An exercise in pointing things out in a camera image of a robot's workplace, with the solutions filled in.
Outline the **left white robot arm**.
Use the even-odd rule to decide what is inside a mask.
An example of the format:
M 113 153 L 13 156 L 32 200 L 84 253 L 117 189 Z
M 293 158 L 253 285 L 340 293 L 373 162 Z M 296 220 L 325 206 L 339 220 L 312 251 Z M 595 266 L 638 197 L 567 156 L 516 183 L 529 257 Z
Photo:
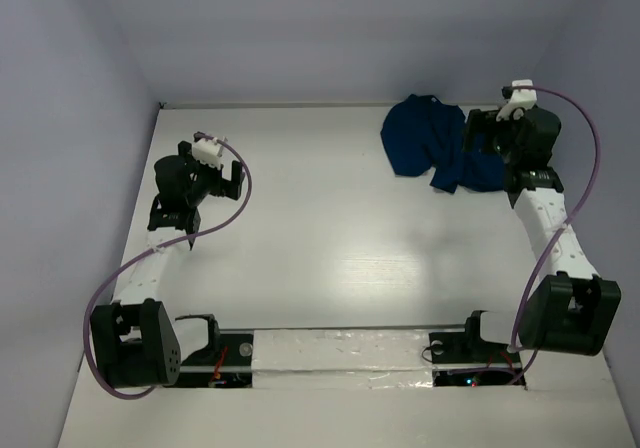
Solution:
M 193 331 L 183 350 L 174 315 L 161 300 L 178 285 L 176 266 L 197 239 L 229 226 L 245 210 L 253 181 L 237 155 L 224 177 L 222 155 L 233 148 L 224 138 L 194 134 L 173 155 L 153 166 L 156 194 L 147 223 L 146 248 L 124 263 L 94 292 L 83 319 L 83 351 L 99 386 L 110 396 L 137 400 L 173 386 L 186 362 L 220 367 L 228 352 L 212 314 Z

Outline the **blue mickey mouse t-shirt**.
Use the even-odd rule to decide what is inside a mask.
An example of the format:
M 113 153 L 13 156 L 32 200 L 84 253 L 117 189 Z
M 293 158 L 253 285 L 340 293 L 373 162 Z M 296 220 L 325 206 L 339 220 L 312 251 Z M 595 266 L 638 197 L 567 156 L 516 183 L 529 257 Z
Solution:
M 431 186 L 450 194 L 463 187 L 475 192 L 503 189 L 505 167 L 496 154 L 481 151 L 483 138 L 463 150 L 466 117 L 457 105 L 433 95 L 409 95 L 394 105 L 380 131 L 395 175 L 420 177 L 433 170 Z

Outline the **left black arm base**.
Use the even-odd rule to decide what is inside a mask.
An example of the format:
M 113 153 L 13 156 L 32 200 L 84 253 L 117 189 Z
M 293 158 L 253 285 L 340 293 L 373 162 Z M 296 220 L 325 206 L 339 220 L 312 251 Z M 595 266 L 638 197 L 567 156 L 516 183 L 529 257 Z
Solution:
M 251 388 L 253 343 L 253 331 L 223 331 L 218 351 L 201 349 L 182 362 L 172 388 Z

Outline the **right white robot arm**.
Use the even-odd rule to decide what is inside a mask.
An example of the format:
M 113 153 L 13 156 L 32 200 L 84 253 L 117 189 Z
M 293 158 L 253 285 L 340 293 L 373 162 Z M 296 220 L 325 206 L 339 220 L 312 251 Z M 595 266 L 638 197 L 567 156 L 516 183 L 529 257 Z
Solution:
M 466 150 L 494 153 L 505 164 L 504 191 L 523 224 L 536 264 L 515 312 L 510 345 L 582 356 L 598 354 L 621 302 L 614 281 L 600 277 L 581 248 L 550 166 L 561 132 L 557 115 L 539 107 L 470 111 Z

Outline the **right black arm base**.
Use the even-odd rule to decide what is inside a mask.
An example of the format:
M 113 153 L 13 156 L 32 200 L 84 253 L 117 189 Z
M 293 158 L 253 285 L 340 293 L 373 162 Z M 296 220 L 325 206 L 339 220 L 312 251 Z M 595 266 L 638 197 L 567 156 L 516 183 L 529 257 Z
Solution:
M 421 358 L 431 366 L 435 387 L 507 386 L 522 372 L 518 354 L 500 343 L 487 343 L 468 332 L 429 334 Z

